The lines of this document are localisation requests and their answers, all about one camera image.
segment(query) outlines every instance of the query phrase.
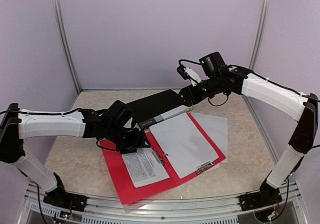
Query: white wall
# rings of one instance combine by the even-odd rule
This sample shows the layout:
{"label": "white wall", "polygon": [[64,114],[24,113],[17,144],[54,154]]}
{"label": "white wall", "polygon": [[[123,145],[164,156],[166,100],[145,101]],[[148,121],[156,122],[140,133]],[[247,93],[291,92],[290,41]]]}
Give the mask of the white wall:
{"label": "white wall", "polygon": [[83,89],[174,88],[181,58],[248,66],[262,0],[60,0]]}
{"label": "white wall", "polygon": [[[320,97],[320,0],[270,0],[255,71],[271,80]],[[280,156],[296,123],[285,114],[252,100]],[[320,143],[319,134],[316,144]],[[320,148],[305,157],[294,179],[311,223],[320,220]]]}
{"label": "white wall", "polygon": [[[12,102],[31,110],[69,110],[76,98],[52,0],[0,0],[0,111]],[[53,137],[25,141],[42,162]],[[0,223],[14,223],[29,180],[0,163]]]}

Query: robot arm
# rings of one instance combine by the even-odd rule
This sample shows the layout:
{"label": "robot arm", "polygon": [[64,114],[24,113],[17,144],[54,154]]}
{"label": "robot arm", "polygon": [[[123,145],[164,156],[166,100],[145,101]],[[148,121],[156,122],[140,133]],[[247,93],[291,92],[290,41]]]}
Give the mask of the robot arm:
{"label": "robot arm", "polygon": [[[268,78],[263,78],[250,69],[240,66],[233,68],[235,65],[227,66],[218,52],[209,54],[199,61],[209,79],[198,82],[197,85],[193,82],[180,91],[186,105],[197,104],[219,93],[228,96],[233,92],[267,103],[298,122],[289,146],[262,183],[260,192],[250,194],[251,202],[247,202],[248,195],[240,196],[244,211],[271,205],[273,201],[281,201],[280,185],[299,167],[303,157],[313,146],[318,129],[317,96],[298,93]],[[183,65],[180,65],[177,71],[184,79],[193,79],[190,76],[191,72],[185,72]]]}
{"label": "robot arm", "polygon": [[54,206],[83,211],[87,198],[67,193],[60,177],[52,173],[23,147],[24,139],[37,136],[74,136],[108,139],[115,143],[114,151],[134,152],[149,147],[143,130],[124,125],[134,114],[125,104],[116,101],[109,109],[75,109],[69,112],[38,112],[19,109],[11,104],[0,125],[0,161],[16,166],[46,192],[44,202]]}

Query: table surface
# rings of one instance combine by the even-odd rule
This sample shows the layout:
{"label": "table surface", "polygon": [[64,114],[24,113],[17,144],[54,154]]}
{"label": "table surface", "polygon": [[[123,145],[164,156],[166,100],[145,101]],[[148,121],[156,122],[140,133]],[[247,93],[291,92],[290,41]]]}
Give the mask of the table surface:
{"label": "table surface", "polygon": [[[108,108],[114,101],[128,103],[157,91],[82,92],[74,108]],[[225,101],[223,95],[212,102]],[[232,94],[221,107],[203,101],[191,112],[228,119],[228,163],[149,199],[190,199],[232,195],[257,190],[273,167],[261,134],[242,97]],[[103,197],[118,197],[101,149],[95,139],[57,137],[45,166],[56,172],[67,191]]]}

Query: wire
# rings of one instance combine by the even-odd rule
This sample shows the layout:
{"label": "wire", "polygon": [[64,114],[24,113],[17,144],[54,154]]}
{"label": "wire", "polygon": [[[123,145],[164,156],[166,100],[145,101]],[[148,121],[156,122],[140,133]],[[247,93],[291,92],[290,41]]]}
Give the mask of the wire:
{"label": "wire", "polygon": [[178,61],[178,63],[179,63],[180,66],[182,66],[182,62],[187,62],[187,63],[193,63],[193,64],[201,65],[201,64],[198,63],[198,62],[194,62],[194,61],[187,60],[187,59],[180,59],[180,60]]}
{"label": "wire", "polygon": [[40,191],[39,191],[39,185],[36,183],[36,189],[38,191],[38,204],[39,204],[39,209],[40,209],[40,214],[42,217],[42,220],[45,224],[48,224],[45,220],[44,214],[42,213],[42,209],[41,209],[41,203],[40,203]]}
{"label": "wire", "polygon": [[285,208],[287,206],[288,197],[289,197],[289,178],[286,178],[286,181],[287,181],[287,186],[286,186],[286,198],[285,198],[284,206],[283,206],[280,214],[278,216],[276,216],[274,219],[272,219],[271,221],[274,221],[274,220],[278,219],[282,215],[282,213],[284,213],[284,210],[285,210]]}
{"label": "wire", "polygon": [[68,112],[60,112],[60,113],[41,113],[41,112],[22,112],[22,111],[18,111],[18,110],[5,110],[0,112],[0,115],[4,114],[4,113],[21,113],[21,114],[26,114],[26,115],[46,115],[46,116],[59,116],[59,115],[68,115],[70,113],[74,113],[78,110],[80,110],[81,108],[76,108],[74,110],[68,111]]}
{"label": "wire", "polygon": [[196,82],[198,84],[198,81],[196,81],[194,78],[192,78],[190,75],[188,76],[189,79],[191,79],[193,82]]}
{"label": "wire", "polygon": [[281,85],[281,84],[278,84],[278,83],[276,83],[276,82],[274,82],[274,81],[272,81],[272,80],[269,80],[269,79],[261,76],[260,74],[257,74],[256,72],[254,72],[253,70],[251,70],[251,69],[249,69],[249,68],[242,67],[242,66],[238,66],[238,65],[233,65],[233,64],[229,65],[228,67],[242,68],[242,69],[244,69],[244,70],[246,70],[246,71],[248,71],[248,72],[250,72],[250,73],[253,73],[255,76],[257,76],[257,77],[259,77],[259,78],[261,78],[261,79],[263,79],[263,80],[267,80],[269,83],[272,83],[272,84],[274,84],[274,85],[276,85],[276,86],[278,86],[278,87],[280,87],[280,88],[289,90],[289,91],[291,91],[291,92],[293,92],[293,93],[295,93],[295,94],[297,94],[297,95],[299,95],[299,96],[301,96],[301,97],[303,97],[303,98],[309,98],[309,99],[312,99],[312,100],[320,103],[320,100],[319,100],[319,99],[313,98],[313,97],[311,97],[311,96],[309,96],[309,95],[301,95],[301,93],[299,93],[298,91],[294,90],[293,88],[289,88],[289,87],[283,86],[283,85]]}
{"label": "wire", "polygon": [[313,146],[311,149],[318,148],[318,147],[320,147],[320,145]]}
{"label": "wire", "polygon": [[276,204],[277,204],[277,206],[276,206],[276,212],[279,210],[279,207],[280,207],[280,205],[279,205],[279,202],[278,201],[276,201]]}
{"label": "wire", "polygon": [[210,98],[208,98],[208,102],[209,102],[209,104],[212,105],[213,107],[220,107],[220,106],[224,105],[225,103],[227,103],[228,99],[229,99],[229,96],[226,95],[226,100],[225,100],[225,102],[222,103],[222,104],[218,104],[218,105],[212,104],[211,101],[210,101]]}
{"label": "wire", "polygon": [[105,148],[105,147],[99,145],[101,140],[102,140],[102,139],[99,139],[98,141],[95,142],[95,144],[96,144],[99,148],[105,149],[105,150],[109,150],[109,151],[116,151],[116,149]]}

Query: red binder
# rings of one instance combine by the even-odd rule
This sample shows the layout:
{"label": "red binder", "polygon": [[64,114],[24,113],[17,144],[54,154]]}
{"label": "red binder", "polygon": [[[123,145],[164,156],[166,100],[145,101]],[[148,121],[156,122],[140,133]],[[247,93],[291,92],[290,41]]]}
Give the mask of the red binder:
{"label": "red binder", "polygon": [[[226,159],[222,151],[216,146],[213,140],[211,140],[211,138],[207,135],[207,133],[203,130],[203,128],[198,124],[198,122],[194,119],[192,114],[188,113],[188,116],[190,117],[194,125],[198,128],[198,130],[202,133],[202,135],[205,137],[205,139],[211,144],[215,152],[218,154],[218,158],[214,161],[214,165],[217,165],[218,163]],[[159,144],[157,143],[157,141],[155,140],[152,133],[148,132],[146,134],[146,137],[150,141],[151,147],[155,151],[157,151],[161,157],[163,157],[165,154],[161,149],[161,147],[159,146]],[[105,141],[101,141],[100,144],[104,147],[109,147],[113,143],[111,143],[108,140],[105,140]],[[169,175],[169,178],[156,183],[143,186],[143,187],[136,188],[134,187],[134,184],[131,181],[131,178],[129,176],[129,173],[127,171],[126,165],[122,159],[121,154],[118,152],[108,151],[104,149],[102,150],[102,152],[103,152],[106,165],[109,169],[109,173],[113,181],[114,187],[119,196],[120,202],[123,205],[148,198],[150,196],[164,192],[171,188],[175,188],[201,174],[201,173],[196,174],[194,172],[180,179],[176,174],[175,170],[173,169],[172,165],[168,161],[167,157],[164,157],[163,158],[164,168],[166,169]]]}

